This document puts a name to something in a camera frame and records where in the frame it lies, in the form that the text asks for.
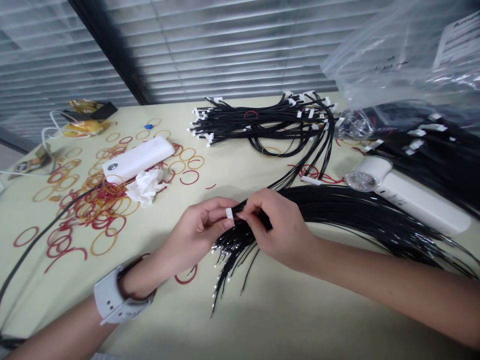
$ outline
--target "white power bank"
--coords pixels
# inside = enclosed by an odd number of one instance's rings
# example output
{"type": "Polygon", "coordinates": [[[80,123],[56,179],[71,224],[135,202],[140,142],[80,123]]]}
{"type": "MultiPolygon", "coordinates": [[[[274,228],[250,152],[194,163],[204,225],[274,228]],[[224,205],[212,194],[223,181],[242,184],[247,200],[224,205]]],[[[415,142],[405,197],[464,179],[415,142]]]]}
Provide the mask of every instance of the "white power bank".
{"type": "Polygon", "coordinates": [[[157,136],[103,163],[103,173],[109,183],[121,184],[174,153],[172,144],[164,137],[157,136]]]}

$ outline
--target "black wire bundle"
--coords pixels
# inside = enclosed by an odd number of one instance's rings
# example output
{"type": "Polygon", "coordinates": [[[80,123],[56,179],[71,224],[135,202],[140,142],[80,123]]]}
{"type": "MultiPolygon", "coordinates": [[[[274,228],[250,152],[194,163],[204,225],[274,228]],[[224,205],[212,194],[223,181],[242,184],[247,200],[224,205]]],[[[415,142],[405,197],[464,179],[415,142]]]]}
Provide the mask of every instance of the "black wire bundle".
{"type": "Polygon", "coordinates": [[[423,128],[421,137],[404,135],[385,140],[368,155],[389,159],[396,170],[434,190],[480,221],[480,138],[443,118],[436,125],[447,129],[423,128]],[[414,140],[422,145],[410,155],[405,151],[414,140]]]}
{"type": "MultiPolygon", "coordinates": [[[[93,188],[91,188],[90,190],[84,192],[83,194],[79,195],[77,198],[73,199],[67,206],[65,206],[65,208],[57,215],[57,217],[55,219],[53,219],[53,221],[51,223],[49,223],[46,228],[44,228],[37,236],[35,236],[35,238],[30,242],[30,244],[28,245],[28,247],[25,249],[25,251],[23,252],[23,254],[21,255],[20,259],[17,261],[17,263],[15,264],[15,266],[13,267],[13,269],[10,271],[10,273],[8,274],[8,276],[6,277],[6,280],[3,282],[3,285],[0,289],[0,305],[2,304],[2,299],[4,298],[4,295],[5,295],[5,292],[7,291],[7,288],[9,287],[9,284],[10,282],[12,281],[13,277],[15,276],[15,274],[17,273],[18,269],[20,268],[20,266],[22,265],[22,263],[24,262],[24,260],[27,258],[27,255],[30,253],[30,251],[33,249],[33,247],[35,246],[36,243],[38,243],[38,241],[42,238],[43,235],[45,235],[47,233],[48,230],[50,230],[50,228],[78,201],[80,200],[81,198],[83,198],[84,196],[90,194],[91,192],[93,192],[94,190],[98,189],[100,186],[102,186],[102,184],[99,184],[93,188]]],[[[1,333],[0,333],[0,347],[4,348],[4,349],[7,349],[7,350],[15,350],[16,348],[18,348],[20,345],[22,345],[25,341],[27,341],[26,339],[22,339],[22,338],[8,338],[8,337],[5,337],[5,336],[2,336],[1,333]]]]}
{"type": "MultiPolygon", "coordinates": [[[[359,192],[340,185],[297,186],[281,189],[278,193],[298,205],[307,223],[328,224],[344,229],[393,256],[411,259],[435,268],[455,270],[470,279],[479,279],[467,264],[442,250],[436,242],[463,251],[480,266],[480,262],[470,252],[451,238],[419,223],[374,193],[359,192]]],[[[232,211],[241,212],[245,203],[246,201],[240,203],[232,208],[232,211]]],[[[268,230],[272,228],[264,212],[261,212],[258,217],[268,230]]],[[[225,285],[230,281],[235,269],[245,262],[256,246],[252,230],[241,219],[236,220],[235,226],[215,242],[213,249],[220,250],[217,264],[226,261],[215,286],[212,315],[217,305],[218,295],[222,297],[225,285]]],[[[242,292],[259,250],[257,249],[250,263],[242,292]]]]}
{"type": "Polygon", "coordinates": [[[279,158],[298,154],[311,139],[312,144],[307,154],[269,188],[281,189],[291,186],[295,177],[319,146],[320,148],[304,176],[310,174],[326,150],[319,175],[319,179],[321,179],[327,168],[332,149],[335,130],[335,118],[332,114],[334,105],[324,104],[326,99],[320,98],[315,91],[312,91],[311,95],[305,93],[305,100],[310,100],[305,102],[300,100],[299,95],[286,96],[284,93],[277,104],[261,108],[232,107],[224,101],[215,102],[206,97],[205,99],[215,107],[196,108],[197,121],[192,123],[192,128],[189,130],[197,137],[202,135],[208,137],[213,134],[213,139],[209,144],[217,144],[230,139],[248,139],[251,146],[259,153],[279,158]],[[260,138],[291,140],[291,144],[286,152],[276,154],[266,150],[260,138]],[[299,141],[298,145],[290,150],[295,140],[299,141]]]}

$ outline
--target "label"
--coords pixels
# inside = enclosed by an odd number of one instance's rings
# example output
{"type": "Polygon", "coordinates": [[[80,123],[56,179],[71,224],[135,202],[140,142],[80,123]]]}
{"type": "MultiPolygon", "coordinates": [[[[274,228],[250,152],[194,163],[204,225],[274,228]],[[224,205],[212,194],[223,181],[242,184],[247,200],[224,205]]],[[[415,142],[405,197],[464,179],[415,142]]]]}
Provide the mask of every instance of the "label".
{"type": "Polygon", "coordinates": [[[433,68],[448,66],[480,48],[480,10],[445,26],[441,34],[433,68]]]}

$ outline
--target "crumpled tissue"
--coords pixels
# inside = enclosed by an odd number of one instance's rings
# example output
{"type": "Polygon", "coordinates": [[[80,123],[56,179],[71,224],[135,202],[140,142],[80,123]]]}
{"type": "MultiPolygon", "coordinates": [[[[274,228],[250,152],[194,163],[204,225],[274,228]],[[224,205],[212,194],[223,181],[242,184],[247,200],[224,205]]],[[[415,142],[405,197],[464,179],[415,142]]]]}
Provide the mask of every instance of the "crumpled tissue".
{"type": "Polygon", "coordinates": [[[168,186],[166,182],[160,183],[163,176],[164,172],[161,169],[140,171],[135,181],[126,186],[128,191],[125,194],[133,201],[140,202],[142,208],[150,206],[155,194],[168,186]]]}

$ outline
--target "clear plastic bag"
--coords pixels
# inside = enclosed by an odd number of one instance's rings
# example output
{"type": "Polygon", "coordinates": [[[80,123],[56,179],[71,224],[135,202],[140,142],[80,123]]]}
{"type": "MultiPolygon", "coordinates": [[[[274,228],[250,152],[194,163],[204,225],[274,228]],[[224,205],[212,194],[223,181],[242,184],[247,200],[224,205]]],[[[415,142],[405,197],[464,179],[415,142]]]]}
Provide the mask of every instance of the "clear plastic bag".
{"type": "MultiPolygon", "coordinates": [[[[478,104],[480,49],[436,61],[445,27],[472,15],[478,21],[478,10],[473,0],[396,0],[349,35],[320,67],[352,109],[408,99],[478,104]]],[[[465,34],[476,44],[480,29],[465,34]]]]}
{"type": "Polygon", "coordinates": [[[480,132],[479,106],[432,105],[423,100],[388,102],[360,110],[345,110],[335,127],[339,139],[389,139],[430,124],[439,114],[470,132],[480,132]]]}

